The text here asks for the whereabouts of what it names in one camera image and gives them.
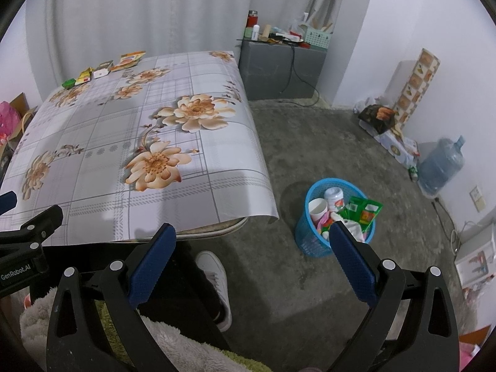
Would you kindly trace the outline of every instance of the gray curtain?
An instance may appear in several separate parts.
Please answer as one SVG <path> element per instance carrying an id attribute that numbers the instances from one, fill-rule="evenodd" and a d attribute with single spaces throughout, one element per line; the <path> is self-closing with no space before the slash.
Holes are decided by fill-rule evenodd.
<path id="1" fill-rule="evenodd" d="M 285 28 L 309 5 L 317 12 L 330 4 L 313 1 L 27 0 L 29 57 L 45 99 L 64 80 L 123 53 L 228 50 L 238 56 L 249 9 L 259 11 L 261 27 Z"/>

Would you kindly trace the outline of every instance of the electrical socket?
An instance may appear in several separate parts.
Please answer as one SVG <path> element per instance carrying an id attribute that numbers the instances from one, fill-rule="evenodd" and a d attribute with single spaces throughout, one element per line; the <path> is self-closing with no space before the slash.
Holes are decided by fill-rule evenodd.
<path id="1" fill-rule="evenodd" d="M 481 212 L 483 209 L 485 209 L 485 199 L 478 186 L 475 186 L 470 191 L 470 197 L 472 197 L 472 201 L 474 202 L 475 208 L 477 208 L 478 212 Z"/>

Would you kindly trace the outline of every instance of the power cord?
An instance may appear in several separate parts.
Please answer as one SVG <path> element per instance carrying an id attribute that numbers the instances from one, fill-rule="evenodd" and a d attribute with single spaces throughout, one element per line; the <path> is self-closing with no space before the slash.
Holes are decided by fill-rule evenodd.
<path id="1" fill-rule="evenodd" d="M 301 82 L 303 82 L 303 83 L 307 84 L 308 86 L 312 87 L 312 88 L 313 88 L 313 90 L 314 90 L 315 92 L 317 92 L 317 100 L 316 100 L 315 102 L 313 102 L 312 104 L 299 104 L 299 103 L 297 103 L 297 102 L 293 102 L 293 101 L 291 101 L 291 100 L 278 100 L 278 102 L 279 102 L 280 104 L 295 104 L 295 105 L 297 105 L 297 106 L 300 106 L 301 108 L 310 108 L 311 106 L 315 106 L 315 105 L 318 103 L 319 99 L 321 98 L 321 94 L 319 93 L 319 91 L 317 90 L 317 88 L 316 88 L 316 87 L 314 87 L 312 84 L 310 84 L 309 82 L 305 81 L 304 79 L 302 79 L 302 77 L 300 77 L 300 76 L 298 75 L 298 73 L 296 72 L 296 68 L 295 68 L 295 58 L 294 58 L 294 57 L 295 57 L 295 55 L 296 55 L 296 54 L 295 54 L 295 47 L 294 47 L 294 45 L 292 45 L 292 44 L 290 44 L 289 46 L 291 46 L 291 51 L 293 52 L 293 56 L 292 56 L 292 58 L 291 58 L 291 67 L 290 67 L 290 70 L 289 70 L 289 77 L 288 77 L 288 81 L 287 81 L 287 83 L 286 83 L 286 86 L 285 86 L 285 87 L 284 87 L 284 89 L 280 92 L 280 94 L 282 94 L 282 93 L 283 93 L 283 92 L 284 92 L 284 91 L 285 91 L 285 90 L 289 87 L 289 83 L 290 83 L 290 81 L 291 81 L 291 75 L 292 75 L 292 74 L 293 74 L 293 72 L 294 72 L 294 74 L 298 77 L 298 79 L 299 79 Z"/>
<path id="2" fill-rule="evenodd" d="M 448 233 L 446 232 L 445 226 L 442 223 L 441 216 L 440 216 L 439 212 L 437 211 L 436 203 L 441 206 L 441 208 L 444 210 L 444 212 L 449 217 L 449 220 L 451 221 L 451 224 L 453 225 L 453 229 L 452 229 L 452 231 L 451 231 L 451 233 L 450 233 L 449 236 L 448 236 Z M 477 227 L 483 227 L 483 225 L 477 224 L 474 221 L 465 221 L 465 223 L 463 224 L 462 230 L 460 232 L 457 232 L 456 231 L 456 227 L 455 227 L 455 222 L 453 222 L 453 219 L 452 219 L 450 213 L 448 212 L 447 209 L 445 209 L 445 207 L 443 206 L 443 204 L 441 203 L 441 201 L 439 200 L 439 198 L 436 197 L 431 202 L 431 204 L 432 204 L 432 206 L 434 208 L 434 211 L 437 214 L 437 218 L 439 219 L 439 223 L 441 224 L 442 231 L 444 232 L 444 234 L 446 236 L 446 239 L 448 239 L 448 241 L 450 243 L 449 244 L 449 248 L 451 249 L 451 253 L 453 253 L 453 256 L 456 256 L 456 254 L 458 253 L 458 250 L 460 250 L 460 246 L 461 246 L 461 235 L 462 235 L 463 231 L 465 230 L 465 228 L 467 227 L 467 225 L 474 225 L 474 226 L 477 226 Z M 458 241 L 458 245 L 456 246 L 456 249 L 453 249 L 453 243 L 455 243 L 456 241 Z"/>

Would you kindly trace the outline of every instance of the white appliance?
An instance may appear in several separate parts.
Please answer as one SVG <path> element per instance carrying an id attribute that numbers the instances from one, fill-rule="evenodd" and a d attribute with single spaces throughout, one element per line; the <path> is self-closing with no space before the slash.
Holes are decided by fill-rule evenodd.
<path id="1" fill-rule="evenodd" d="M 471 287 L 496 274 L 496 225 L 491 224 L 463 243 L 455 259 L 462 288 Z"/>

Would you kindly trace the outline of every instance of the water jug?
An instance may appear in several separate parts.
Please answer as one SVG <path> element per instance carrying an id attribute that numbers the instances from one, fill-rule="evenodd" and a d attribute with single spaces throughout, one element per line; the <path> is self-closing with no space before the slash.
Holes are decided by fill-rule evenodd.
<path id="1" fill-rule="evenodd" d="M 460 151 L 465 143 L 460 136 L 456 143 L 449 138 L 438 141 L 436 148 L 418 167 L 418 183 L 430 196 L 436 196 L 440 189 L 462 169 L 465 160 Z"/>

